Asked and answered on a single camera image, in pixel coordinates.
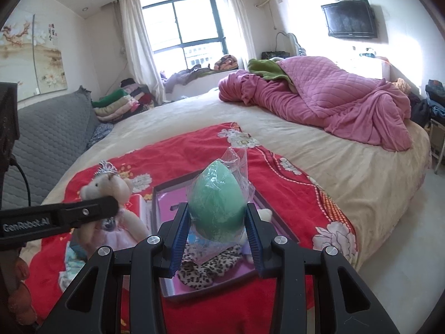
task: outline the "crown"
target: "crown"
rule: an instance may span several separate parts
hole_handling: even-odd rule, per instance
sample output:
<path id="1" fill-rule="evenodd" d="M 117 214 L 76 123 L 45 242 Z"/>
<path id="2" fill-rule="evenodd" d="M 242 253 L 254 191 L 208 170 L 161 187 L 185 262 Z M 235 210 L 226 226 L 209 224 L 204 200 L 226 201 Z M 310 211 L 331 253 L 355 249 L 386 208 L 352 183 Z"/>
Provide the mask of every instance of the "crown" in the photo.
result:
<path id="1" fill-rule="evenodd" d="M 113 175 L 119 175 L 116 167 L 113 166 L 110 162 L 102 160 L 99 164 L 101 165 L 101 168 L 97 170 L 97 172 L 94 174 L 94 177 L 97 177 L 104 173 L 112 173 Z"/>

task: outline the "television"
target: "television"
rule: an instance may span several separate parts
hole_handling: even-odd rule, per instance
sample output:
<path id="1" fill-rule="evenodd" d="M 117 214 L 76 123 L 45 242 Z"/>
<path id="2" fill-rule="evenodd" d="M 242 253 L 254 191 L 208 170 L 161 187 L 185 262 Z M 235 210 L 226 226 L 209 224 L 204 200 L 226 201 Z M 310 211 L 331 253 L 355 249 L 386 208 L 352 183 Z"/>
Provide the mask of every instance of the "television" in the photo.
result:
<path id="1" fill-rule="evenodd" d="M 368 0 L 341 0 L 323 5 L 328 34 L 339 39 L 377 38 L 375 15 Z"/>

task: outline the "window frame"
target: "window frame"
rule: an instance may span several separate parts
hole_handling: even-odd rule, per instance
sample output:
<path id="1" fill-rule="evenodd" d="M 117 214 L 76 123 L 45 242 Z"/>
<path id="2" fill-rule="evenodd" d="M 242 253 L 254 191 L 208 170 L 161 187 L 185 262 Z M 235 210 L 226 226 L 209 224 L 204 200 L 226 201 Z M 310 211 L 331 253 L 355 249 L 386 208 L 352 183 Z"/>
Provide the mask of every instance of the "window frame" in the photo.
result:
<path id="1" fill-rule="evenodd" d="M 179 40 L 181 41 L 181 43 L 178 44 L 178 45 L 170 46 L 168 48 L 155 50 L 155 51 L 153 51 L 153 53 L 156 54 L 156 53 L 160 53 L 160 52 L 164 52 L 164 51 L 168 51 L 168 50 L 182 48 L 182 52 L 184 54 L 184 60 L 186 62 L 187 69 L 188 69 L 188 64 L 187 64 L 187 58 L 186 58 L 185 49 L 189 48 L 191 46 L 203 45 L 203 44 L 208 44 L 208 43 L 221 43 L 221 46 L 222 46 L 222 49 L 223 49 L 222 52 L 223 52 L 224 55 L 227 55 L 228 54 L 228 49 L 227 49 L 226 38 L 224 36 L 224 31 L 222 29 L 223 26 L 221 24 L 221 19 L 219 17 L 219 13 L 218 13 L 218 10 L 217 10 L 216 0 L 210 0 L 210 5 L 212 7 L 213 18 L 215 20 L 216 31 L 217 31 L 218 37 L 217 38 L 211 38 L 211 39 L 190 41 L 189 43 L 184 43 L 182 41 L 181 29 L 179 27 L 179 22 L 177 20 L 176 8 L 174 7 L 174 3 L 179 2 L 179 1 L 185 1 L 185 0 L 168 0 L 168 1 L 163 1 L 161 3 L 155 3 L 155 4 L 151 4 L 151 5 L 147 5 L 147 6 L 143 6 L 142 7 L 142 9 L 148 9 L 150 7 L 155 7 L 155 6 L 159 6 L 159 5 L 165 5 L 165 4 L 169 4 L 169 3 L 171 3 L 172 7 L 173 7 L 175 23 L 176 23 L 176 27 L 177 27 L 177 32 L 179 34 Z"/>

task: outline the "red tree branch in painting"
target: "red tree branch in painting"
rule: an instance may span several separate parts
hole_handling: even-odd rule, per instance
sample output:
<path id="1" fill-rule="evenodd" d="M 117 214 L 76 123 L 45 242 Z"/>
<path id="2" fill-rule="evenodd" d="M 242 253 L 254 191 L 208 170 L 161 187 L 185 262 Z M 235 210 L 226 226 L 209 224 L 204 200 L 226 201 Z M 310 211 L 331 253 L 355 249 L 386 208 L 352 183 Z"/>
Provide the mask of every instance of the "red tree branch in painting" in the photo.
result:
<path id="1" fill-rule="evenodd" d="M 23 31 L 18 34 L 11 34 L 12 28 L 10 26 L 4 26 L 0 32 L 3 32 L 3 36 L 11 45 L 22 46 L 23 41 L 22 37 L 28 35 L 29 28 L 31 27 L 31 23 L 25 22 L 23 24 Z"/>

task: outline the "leopard print fabric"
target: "leopard print fabric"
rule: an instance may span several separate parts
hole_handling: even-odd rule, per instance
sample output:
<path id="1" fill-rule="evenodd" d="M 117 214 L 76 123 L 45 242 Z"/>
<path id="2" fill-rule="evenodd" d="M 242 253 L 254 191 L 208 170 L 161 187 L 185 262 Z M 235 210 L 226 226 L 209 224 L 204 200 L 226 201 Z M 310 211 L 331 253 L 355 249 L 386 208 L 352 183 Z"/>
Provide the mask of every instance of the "leopard print fabric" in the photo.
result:
<path id="1" fill-rule="evenodd" d="M 193 262 L 193 254 L 190 252 L 189 244 L 186 244 L 177 277 L 184 285 L 193 289 L 203 289 L 211 286 L 213 280 L 217 277 L 224 276 L 242 258 L 241 246 L 235 245 L 204 264 L 197 265 Z"/>

